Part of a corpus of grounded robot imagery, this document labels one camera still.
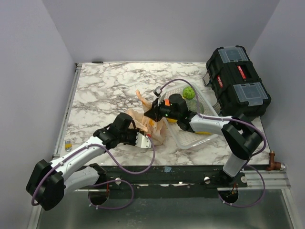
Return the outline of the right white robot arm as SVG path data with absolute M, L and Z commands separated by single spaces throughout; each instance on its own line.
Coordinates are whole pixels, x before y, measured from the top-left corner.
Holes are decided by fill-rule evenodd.
M 177 125 L 186 132 L 209 132 L 223 136 L 232 152 L 219 175 L 219 181 L 225 187 L 236 182 L 236 175 L 251 159 L 261 142 L 266 147 L 264 134 L 243 114 L 217 117 L 192 112 L 180 94 L 170 95 L 168 104 L 161 98 L 155 99 L 144 116 L 155 122 L 163 118 L 176 120 Z

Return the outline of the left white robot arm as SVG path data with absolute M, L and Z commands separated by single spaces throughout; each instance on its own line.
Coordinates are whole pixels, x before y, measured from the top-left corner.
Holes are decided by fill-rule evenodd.
M 106 177 L 96 166 L 82 169 L 87 162 L 115 148 L 118 144 L 138 146 L 142 132 L 135 127 L 132 117 L 120 113 L 113 123 L 93 133 L 81 146 L 65 156 L 47 162 L 40 160 L 26 185 L 32 196 L 31 204 L 50 210 L 63 197 L 85 186 L 102 188 Z

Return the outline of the orange banana-print plastic bag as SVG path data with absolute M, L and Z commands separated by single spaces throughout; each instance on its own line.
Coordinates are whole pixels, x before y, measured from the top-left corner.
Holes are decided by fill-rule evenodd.
M 152 103 L 147 101 L 140 93 L 140 90 L 136 90 L 136 95 L 142 104 L 143 112 L 139 113 L 138 111 L 129 108 L 126 110 L 126 114 L 131 116 L 135 122 L 135 126 L 140 130 L 144 131 L 145 134 L 148 134 L 155 145 L 162 145 L 166 138 L 166 124 L 164 120 L 155 122 L 154 120 L 144 116 L 144 113 L 152 108 Z

